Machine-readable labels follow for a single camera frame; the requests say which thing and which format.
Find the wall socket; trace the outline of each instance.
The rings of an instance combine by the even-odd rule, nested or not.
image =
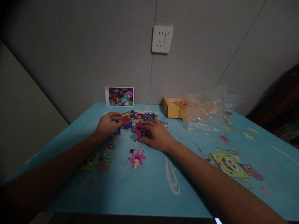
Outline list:
[[[155,25],[153,31],[152,52],[169,53],[173,26]]]

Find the blue table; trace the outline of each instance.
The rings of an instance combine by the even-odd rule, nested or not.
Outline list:
[[[236,112],[229,118],[232,124],[219,133],[189,133],[182,120],[163,119],[163,109],[158,105],[110,108],[95,103],[7,181],[88,137],[103,114],[130,110],[151,110],[168,123],[168,131],[178,141],[250,189],[284,219],[299,220],[299,151]],[[214,216],[204,197],[169,155],[134,141],[131,130],[122,130],[114,137],[96,149],[46,212]],[[128,162],[130,151],[138,158],[133,158],[137,161],[135,169]]]

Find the gray wall panel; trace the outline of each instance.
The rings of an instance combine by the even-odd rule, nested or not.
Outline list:
[[[168,55],[153,55],[150,104],[214,88],[264,0],[158,0],[156,24],[174,25]]]
[[[263,92],[299,63],[299,1],[268,0],[219,82],[246,96],[236,110],[247,115]]]
[[[2,35],[68,122],[92,105],[48,1],[19,1]]]
[[[131,86],[148,103],[156,1],[51,0],[94,102],[104,86]]]

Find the colorful puzzle image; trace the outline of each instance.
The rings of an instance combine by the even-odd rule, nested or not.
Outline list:
[[[79,179],[78,182],[81,182],[85,177],[83,175],[84,171],[93,172],[95,169],[98,170],[99,173],[104,174],[108,172],[109,165],[111,164],[112,159],[103,158],[102,155],[106,156],[112,150],[114,150],[114,145],[107,144],[106,147],[97,147],[87,159],[78,167],[79,171]]]
[[[136,169],[137,165],[142,166],[143,164],[143,160],[146,159],[145,156],[143,156],[143,150],[138,150],[138,152],[136,151],[136,149],[131,149],[130,150],[130,156],[128,158],[128,164],[133,164],[132,168]]]
[[[219,152],[209,153],[206,157],[207,161],[213,161],[215,166],[222,170],[224,173],[230,177],[239,179],[241,182],[245,183],[246,186],[252,190],[249,182],[243,180],[243,178],[253,177],[257,180],[263,180],[263,177],[251,166],[240,163],[239,154],[232,150],[226,150],[220,147],[214,147],[219,149]]]
[[[149,135],[149,133],[141,128],[142,123],[155,119],[158,119],[163,123],[165,128],[168,128],[168,123],[165,121],[165,119],[160,119],[159,116],[157,116],[155,113],[152,113],[151,111],[139,112],[131,110],[121,114],[121,117],[123,125],[120,128],[116,129],[116,131],[112,134],[113,138],[120,136],[123,133],[123,130],[130,130],[132,132],[130,138],[133,139],[133,141],[137,141],[139,138],[146,137]]]
[[[134,88],[105,87],[106,106],[134,106]]]

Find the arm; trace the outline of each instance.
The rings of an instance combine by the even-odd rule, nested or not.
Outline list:
[[[150,131],[153,138],[140,138],[139,142],[171,154],[195,182],[223,223],[286,223],[237,181],[176,141],[159,121],[146,122],[142,128]]]
[[[51,201],[55,193],[76,171],[94,148],[122,125],[120,113],[110,112],[101,117],[95,132],[60,155],[33,168],[1,187],[6,215],[18,223],[28,223]]]

